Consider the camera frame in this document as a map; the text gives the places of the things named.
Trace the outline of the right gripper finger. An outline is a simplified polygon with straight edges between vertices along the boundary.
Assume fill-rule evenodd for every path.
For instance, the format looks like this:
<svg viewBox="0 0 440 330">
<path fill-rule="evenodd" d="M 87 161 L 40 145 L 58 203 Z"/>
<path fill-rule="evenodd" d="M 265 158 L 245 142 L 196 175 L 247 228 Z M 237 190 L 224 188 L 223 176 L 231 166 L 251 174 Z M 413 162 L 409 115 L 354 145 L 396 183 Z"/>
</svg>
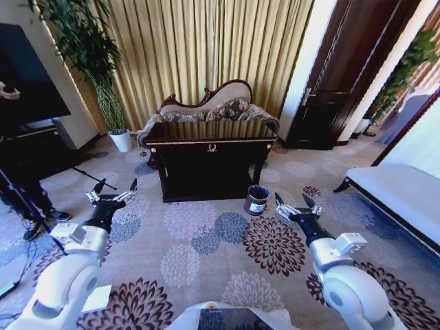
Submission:
<svg viewBox="0 0 440 330">
<path fill-rule="evenodd" d="M 295 216 L 299 214 L 299 211 L 287 204 L 284 203 L 281 196 L 276 192 L 275 193 L 275 201 L 276 201 L 276 212 L 290 221 L 295 221 Z"/>
<path fill-rule="evenodd" d="M 309 197 L 305 193 L 303 193 L 302 194 L 302 198 L 304 199 L 304 201 L 307 204 L 308 208 L 311 210 L 311 214 L 315 214 L 317 216 L 321 215 L 322 207 L 318 206 L 311 197 Z"/>
</svg>

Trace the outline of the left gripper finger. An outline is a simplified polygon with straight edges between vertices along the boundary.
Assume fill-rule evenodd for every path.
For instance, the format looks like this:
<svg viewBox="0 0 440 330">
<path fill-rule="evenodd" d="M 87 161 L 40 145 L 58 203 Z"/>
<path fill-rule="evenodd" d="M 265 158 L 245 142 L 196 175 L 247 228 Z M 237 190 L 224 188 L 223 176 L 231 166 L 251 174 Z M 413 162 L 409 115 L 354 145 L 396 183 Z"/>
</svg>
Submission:
<svg viewBox="0 0 440 330">
<path fill-rule="evenodd" d="M 119 203 L 130 204 L 135 199 L 137 190 L 138 190 L 138 180 L 135 178 L 130 186 L 130 189 L 118 195 L 116 197 L 116 201 Z"/>
<path fill-rule="evenodd" d="M 102 189 L 104 188 L 104 185 L 106 183 L 106 179 L 100 180 L 92 190 L 86 192 L 86 196 L 88 197 L 91 204 L 95 204 L 96 202 L 100 201 L 100 193 Z"/>
</svg>

